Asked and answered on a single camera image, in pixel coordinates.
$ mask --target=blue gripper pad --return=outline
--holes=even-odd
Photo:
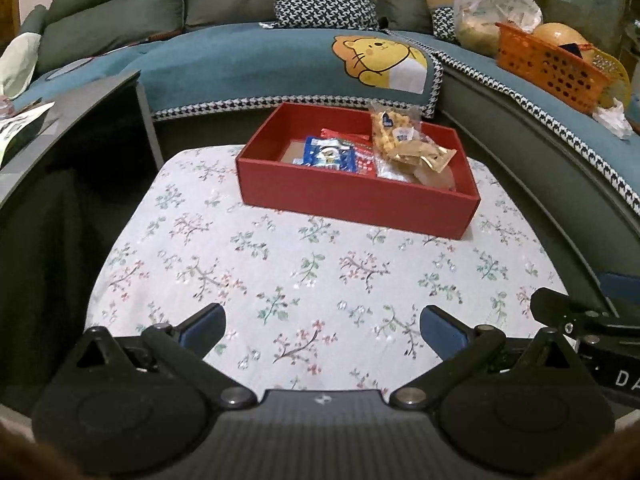
[[[465,333],[428,308],[420,313],[420,335],[443,361],[453,357],[469,343]]]
[[[598,278],[600,290],[608,298],[640,304],[640,277],[606,272]]]
[[[202,359],[222,339],[225,330],[225,310],[217,304],[182,330],[178,337],[178,343]]]

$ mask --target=plastic bag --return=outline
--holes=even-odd
[[[613,98],[613,104],[611,108],[597,107],[593,118],[617,138],[624,140],[633,135],[634,131],[626,120],[624,105],[616,98]]]
[[[532,32],[542,23],[542,11],[534,0],[454,0],[453,19],[462,47],[495,57],[500,40],[496,22],[511,22]]]
[[[378,177],[455,189],[448,164],[456,150],[438,146],[421,132],[420,108],[396,110],[371,102],[369,111]]]

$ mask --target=floral tablecloth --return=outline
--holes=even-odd
[[[270,388],[378,388],[386,397],[439,362],[420,337],[425,305],[526,337],[540,327],[533,291],[564,292],[479,162],[470,163],[482,201],[454,241],[246,206],[240,148],[189,150],[164,165],[100,272],[88,327],[135,335],[217,301],[226,334],[205,361],[258,398]]]

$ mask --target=gold foil packet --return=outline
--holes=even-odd
[[[404,162],[412,166],[424,164],[430,170],[440,173],[456,153],[456,150],[449,150],[435,143],[414,139],[397,142],[387,155],[390,160]]]

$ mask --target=candy wrapper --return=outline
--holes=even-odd
[[[411,175],[425,186],[455,188],[448,164],[456,150],[437,145],[420,131],[418,107],[399,112],[373,102],[370,112],[378,176],[404,180],[402,174]]]
[[[303,163],[314,168],[356,172],[353,145],[340,139],[307,137]]]
[[[338,139],[353,146],[356,173],[365,176],[376,176],[371,137],[357,134],[342,134],[327,128],[320,130],[321,139]]]

